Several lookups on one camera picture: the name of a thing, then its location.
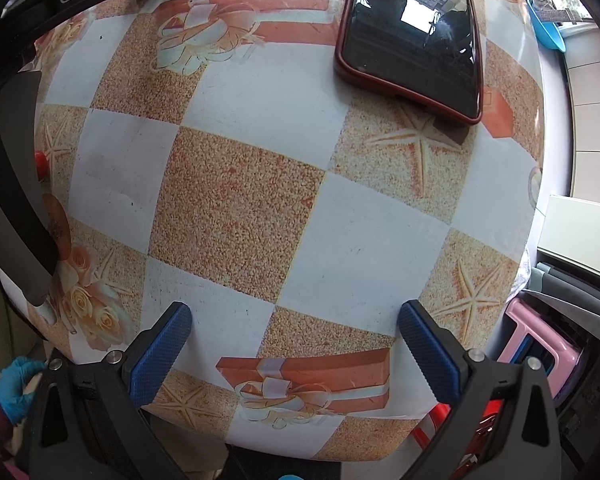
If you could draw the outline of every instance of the blue gripper pad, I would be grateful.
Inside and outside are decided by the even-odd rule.
[[[460,370],[438,340],[431,324],[438,331],[441,329],[419,303],[417,306],[412,303],[417,302],[408,301],[400,308],[400,334],[438,402],[454,406],[461,395]]]
[[[174,304],[177,305],[175,313],[155,335],[149,348],[138,359],[138,363],[129,376],[129,397],[136,409],[153,402],[164,378],[191,334],[190,308],[184,303],[177,302],[172,303],[170,309]],[[163,321],[162,318],[156,322],[154,328],[161,321]]]

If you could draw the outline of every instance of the phone screen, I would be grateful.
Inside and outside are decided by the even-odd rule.
[[[446,105],[480,115],[470,0],[350,0],[342,57],[352,68]]]

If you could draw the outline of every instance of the table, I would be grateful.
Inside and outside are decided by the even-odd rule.
[[[435,404],[400,305],[483,346],[538,198],[525,3],[474,2],[484,120],[462,145],[334,75],[343,0],[109,0],[60,25],[34,62],[45,201],[70,230],[57,320],[15,302],[83,363],[183,301],[192,335],[147,410],[275,454],[385,457]]]

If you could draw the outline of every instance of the red phone case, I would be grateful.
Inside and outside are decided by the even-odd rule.
[[[474,1],[468,0],[471,8],[474,8]],[[342,57],[342,47],[344,45],[344,39],[347,33],[347,28],[349,26],[349,18],[352,9],[352,0],[345,0],[344,12],[342,14],[342,20],[340,22],[340,30],[338,31],[338,41],[336,42],[336,49],[334,53],[334,68],[338,75],[343,78],[345,81],[351,83],[352,85],[359,86],[360,88],[364,88],[366,90],[370,90],[372,92],[377,92],[380,94],[385,94],[389,96],[401,96],[406,97],[407,99],[411,99],[413,101],[419,102],[425,105],[432,113],[443,115],[449,119],[453,119],[456,121],[460,121],[465,124],[477,124],[482,119],[482,52],[480,50],[480,41],[476,41],[475,51],[476,51],[476,61],[478,63],[478,88],[480,92],[478,94],[478,116],[477,117],[467,117],[460,112],[453,110],[449,106],[443,105],[442,103],[435,101],[429,97],[426,97],[422,94],[414,92],[413,90],[409,90],[403,86],[397,85],[385,79],[380,79],[379,77],[360,72],[353,68],[351,65],[348,65],[347,62]],[[480,38],[480,32],[478,31],[478,27],[476,21],[474,20],[474,36],[476,38]]]

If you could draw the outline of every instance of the blue glove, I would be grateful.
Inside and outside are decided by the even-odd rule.
[[[34,394],[22,394],[24,387],[45,368],[43,362],[16,357],[13,363],[0,372],[0,407],[14,426],[27,416],[33,402]]]

